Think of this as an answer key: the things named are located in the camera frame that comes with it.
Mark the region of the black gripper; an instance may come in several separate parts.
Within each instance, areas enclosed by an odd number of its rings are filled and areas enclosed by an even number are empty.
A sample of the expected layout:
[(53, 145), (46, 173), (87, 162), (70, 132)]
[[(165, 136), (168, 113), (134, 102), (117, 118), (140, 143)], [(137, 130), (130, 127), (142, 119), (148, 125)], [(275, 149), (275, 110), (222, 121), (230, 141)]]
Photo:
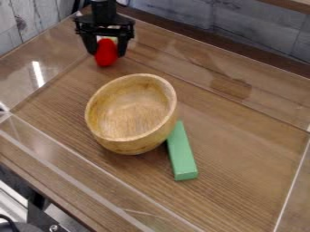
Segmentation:
[(75, 32), (82, 36), (86, 50), (95, 55), (98, 52), (98, 38), (97, 36), (110, 36), (118, 38), (118, 55), (124, 57), (128, 51), (128, 44), (130, 39), (136, 37), (137, 21), (129, 17), (118, 14), (110, 23), (97, 23), (94, 16), (90, 14), (75, 16)]

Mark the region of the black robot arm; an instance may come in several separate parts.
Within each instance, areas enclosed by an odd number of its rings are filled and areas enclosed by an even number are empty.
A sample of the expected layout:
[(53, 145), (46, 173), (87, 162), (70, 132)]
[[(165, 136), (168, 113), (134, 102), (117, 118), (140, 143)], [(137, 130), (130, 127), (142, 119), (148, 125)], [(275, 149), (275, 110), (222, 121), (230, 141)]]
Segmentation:
[(118, 39), (118, 56), (124, 57), (128, 44), (136, 38), (136, 21), (118, 14), (117, 0), (91, 0), (91, 13), (74, 17), (75, 33), (83, 39), (86, 50), (95, 55), (98, 37), (109, 36)]

